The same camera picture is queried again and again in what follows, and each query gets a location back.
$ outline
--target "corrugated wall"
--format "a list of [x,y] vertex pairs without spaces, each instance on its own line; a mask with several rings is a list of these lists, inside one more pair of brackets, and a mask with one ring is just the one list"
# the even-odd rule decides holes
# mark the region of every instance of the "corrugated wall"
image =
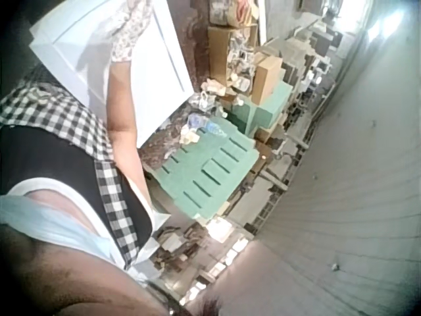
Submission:
[[403,315],[420,299],[416,9],[378,43],[258,241],[217,282],[223,315]]

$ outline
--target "ceiling light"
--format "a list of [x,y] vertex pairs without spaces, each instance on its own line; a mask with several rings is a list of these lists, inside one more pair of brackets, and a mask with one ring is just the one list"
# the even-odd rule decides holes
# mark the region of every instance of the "ceiling light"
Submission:
[[371,43],[380,34],[380,21],[377,21],[371,29],[367,31],[368,41]]
[[225,264],[227,266],[230,266],[232,264],[232,261],[234,261],[234,258],[228,257],[228,258],[225,259]]
[[388,38],[394,31],[397,30],[400,23],[402,22],[403,12],[397,11],[392,15],[388,16],[383,21],[383,36]]
[[249,241],[245,238],[238,240],[234,246],[232,246],[232,249],[236,250],[236,252],[242,252],[248,243]]
[[196,287],[191,288],[190,289],[189,301],[193,301],[197,297],[199,292],[200,292],[200,290],[198,288],[196,288]]
[[228,250],[228,252],[226,253],[226,257],[227,258],[235,258],[237,257],[238,252],[236,252],[233,249]]
[[216,268],[218,271],[223,271],[223,270],[226,268],[226,266],[225,266],[225,264],[223,264],[223,263],[221,263],[221,262],[218,262],[218,263],[215,265],[215,268]]
[[232,232],[232,225],[222,217],[217,217],[209,222],[206,226],[210,237],[222,243],[228,238]]
[[198,282],[198,283],[196,284],[196,287],[197,287],[198,289],[200,289],[200,290],[204,290],[204,289],[206,288],[206,284],[203,284],[203,283]]

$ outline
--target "white board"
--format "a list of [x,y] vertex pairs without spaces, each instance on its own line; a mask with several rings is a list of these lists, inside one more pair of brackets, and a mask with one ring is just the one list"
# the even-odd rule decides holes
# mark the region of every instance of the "white board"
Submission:
[[[53,76],[83,105],[106,121],[111,39],[107,24],[125,0],[68,0],[32,29],[30,47]],[[137,146],[189,97],[193,87],[168,5],[154,1],[150,26],[132,61]]]

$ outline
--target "checkered scarf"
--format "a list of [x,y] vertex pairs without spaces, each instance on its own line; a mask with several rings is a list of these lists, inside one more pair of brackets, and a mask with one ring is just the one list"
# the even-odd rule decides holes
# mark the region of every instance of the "checkered scarf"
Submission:
[[140,247],[102,120],[61,88],[55,79],[48,78],[44,67],[39,66],[0,101],[0,128],[4,125],[42,128],[94,159],[105,211],[128,269],[136,261]]

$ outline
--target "brown cardboard box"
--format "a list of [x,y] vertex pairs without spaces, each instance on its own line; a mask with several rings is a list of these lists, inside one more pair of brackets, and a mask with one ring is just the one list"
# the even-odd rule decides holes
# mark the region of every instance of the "brown cardboard box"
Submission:
[[259,159],[257,159],[256,163],[251,167],[251,174],[258,174],[265,164],[272,161],[272,150],[270,147],[256,141],[256,149],[259,151]]
[[268,56],[258,64],[251,96],[251,101],[254,104],[260,105],[272,94],[276,84],[279,82],[281,65],[282,58],[275,56]]
[[[230,48],[231,34],[238,29],[224,28],[219,26],[208,27],[209,37],[209,63],[210,63],[210,77],[218,80],[221,84],[228,87],[228,67],[227,58]],[[256,47],[257,42],[257,25],[242,28],[243,32],[249,32],[249,45]]]
[[272,149],[269,146],[256,141],[256,149],[259,151],[259,158],[268,162],[272,160]]

